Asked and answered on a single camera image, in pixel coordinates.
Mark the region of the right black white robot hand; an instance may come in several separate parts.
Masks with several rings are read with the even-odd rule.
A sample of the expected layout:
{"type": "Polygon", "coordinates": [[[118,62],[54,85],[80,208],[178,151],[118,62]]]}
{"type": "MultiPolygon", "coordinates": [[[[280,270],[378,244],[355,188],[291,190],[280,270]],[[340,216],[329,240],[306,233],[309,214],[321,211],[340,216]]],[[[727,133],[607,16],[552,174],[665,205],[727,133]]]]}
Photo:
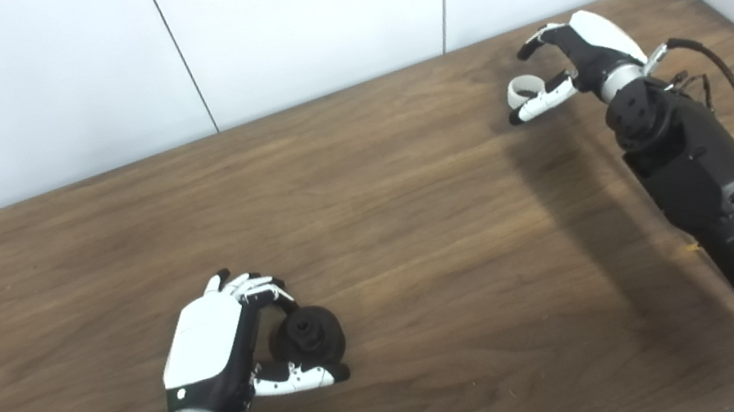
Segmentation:
{"type": "Polygon", "coordinates": [[[559,48],[571,67],[546,80],[531,74],[513,78],[506,89],[512,125],[532,121],[578,93],[592,93],[609,103],[620,89],[650,71],[651,60],[625,30],[587,10],[576,11],[567,22],[545,24],[516,56],[527,61],[548,45],[559,48]]]}

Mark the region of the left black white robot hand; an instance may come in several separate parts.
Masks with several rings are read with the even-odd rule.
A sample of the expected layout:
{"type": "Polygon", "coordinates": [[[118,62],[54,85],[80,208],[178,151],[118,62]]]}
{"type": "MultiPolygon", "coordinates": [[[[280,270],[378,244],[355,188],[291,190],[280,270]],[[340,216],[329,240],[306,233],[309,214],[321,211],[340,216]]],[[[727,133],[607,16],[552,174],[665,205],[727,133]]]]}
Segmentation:
{"type": "Polygon", "coordinates": [[[294,355],[269,364],[254,354],[261,311],[302,307],[283,280],[251,272],[232,277],[221,268],[204,292],[181,311],[164,368],[168,412],[244,412],[258,396],[283,396],[347,381],[343,362],[301,361],[294,355]]]}

